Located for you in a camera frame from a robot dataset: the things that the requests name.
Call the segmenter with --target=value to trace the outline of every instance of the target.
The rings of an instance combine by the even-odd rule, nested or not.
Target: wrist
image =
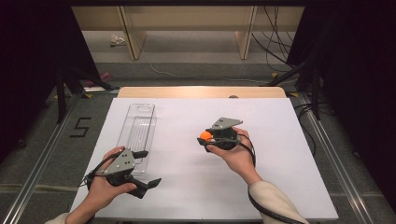
[[[95,206],[94,203],[87,202],[85,199],[73,212],[71,212],[65,220],[65,223],[81,223],[85,224],[93,217],[101,208]]]
[[[240,175],[248,186],[262,180],[262,177],[257,173],[254,167],[244,170]]]

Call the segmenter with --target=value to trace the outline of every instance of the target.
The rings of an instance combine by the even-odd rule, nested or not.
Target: gray floor
[[[272,67],[287,70],[286,65],[270,57],[267,64],[265,53],[258,44],[251,42],[247,60],[240,60],[236,41],[230,32],[150,32],[139,60],[130,60],[125,47],[111,48],[111,35],[122,37],[121,32],[85,32],[101,74],[109,72],[113,79],[108,83],[114,86],[257,86],[272,79],[275,71]],[[262,43],[261,33],[255,34]],[[288,36],[283,34],[285,42]],[[271,49],[282,56],[279,45]],[[294,91],[293,80],[285,82],[285,91]],[[14,201],[21,186],[35,167],[41,151],[46,146],[57,120],[57,103],[53,93],[47,100],[48,108],[43,108],[34,126],[24,140],[25,148],[16,148],[0,164],[0,212],[4,216]],[[77,100],[64,132],[54,149],[46,170],[40,177],[35,191],[21,215],[19,223],[43,223],[48,219],[67,212],[74,200],[80,179],[84,176],[96,140],[106,119],[111,100],[117,97],[111,93],[95,93],[91,98]],[[300,105],[299,97],[290,97],[294,105]],[[375,223],[396,223],[396,216],[386,199],[368,174],[361,160],[352,154],[354,150],[337,117],[328,105],[321,108],[321,122],[340,155],[353,183]],[[75,130],[79,118],[80,124],[89,127],[85,137],[73,138],[82,134]],[[324,153],[322,145],[315,137],[307,116],[302,124],[314,135],[317,145],[315,161],[322,174],[340,218],[320,223],[359,223],[356,215],[341,187],[332,166]],[[309,146],[313,142],[306,136]],[[109,220],[95,220],[93,223],[116,223]]]

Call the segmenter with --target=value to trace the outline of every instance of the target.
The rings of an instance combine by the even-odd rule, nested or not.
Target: white sleeve
[[[258,181],[249,187],[251,198],[268,211],[268,214],[279,215],[302,223],[308,223],[297,211],[291,200],[279,188],[268,181]],[[285,223],[261,212],[265,224]]]
[[[64,224],[66,223],[66,217],[68,215],[69,215],[68,213],[63,213],[57,216],[55,219],[47,221],[45,224]]]

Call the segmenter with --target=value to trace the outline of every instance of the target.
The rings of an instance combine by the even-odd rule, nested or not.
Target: black strap
[[[243,144],[242,142],[239,142],[238,145],[248,151],[248,153],[251,156],[251,159],[253,160],[253,165],[254,165],[254,167],[256,167],[256,152],[254,150],[253,143],[250,141],[250,139],[246,135],[241,134],[241,133],[239,133],[238,135],[246,137],[246,139],[249,141],[249,143],[251,145],[251,149],[248,146],[246,146],[245,144]]]
[[[251,197],[251,195],[250,195],[250,192],[247,192],[247,194],[248,194],[248,198],[250,199],[250,202],[253,204],[253,206],[257,210],[259,210],[259,212],[265,214],[266,216],[276,219],[278,221],[284,222],[284,223],[288,223],[288,224],[304,224],[303,222],[291,219],[289,217],[283,217],[280,214],[274,213],[274,212],[262,207],[261,205],[256,203],[256,201],[254,201],[253,197]]]

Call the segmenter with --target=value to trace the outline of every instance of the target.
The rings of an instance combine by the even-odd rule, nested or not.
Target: orange part
[[[208,141],[212,138],[212,134],[210,132],[203,132],[201,135],[199,135],[200,138],[204,139],[205,141]]]

